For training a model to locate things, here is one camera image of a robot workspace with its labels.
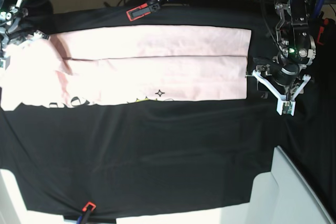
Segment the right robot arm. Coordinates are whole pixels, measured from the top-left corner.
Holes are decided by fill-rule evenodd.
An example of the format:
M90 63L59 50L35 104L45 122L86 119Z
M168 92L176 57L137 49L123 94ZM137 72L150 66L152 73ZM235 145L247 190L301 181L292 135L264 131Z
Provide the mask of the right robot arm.
M33 25L25 27L28 9L24 0L1 0L1 65L9 61L7 47L23 46L37 39L48 39L49 36Z

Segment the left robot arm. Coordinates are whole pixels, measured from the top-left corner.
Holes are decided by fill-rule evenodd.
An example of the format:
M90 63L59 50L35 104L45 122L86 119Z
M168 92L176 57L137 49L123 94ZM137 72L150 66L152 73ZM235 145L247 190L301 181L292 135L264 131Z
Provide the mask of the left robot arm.
M307 0L274 0L274 9L279 16L275 28L268 23L265 0L259 2L277 55L253 58L254 76L259 77L280 102L292 103L306 84L300 78L300 72L312 64L316 55L308 24Z

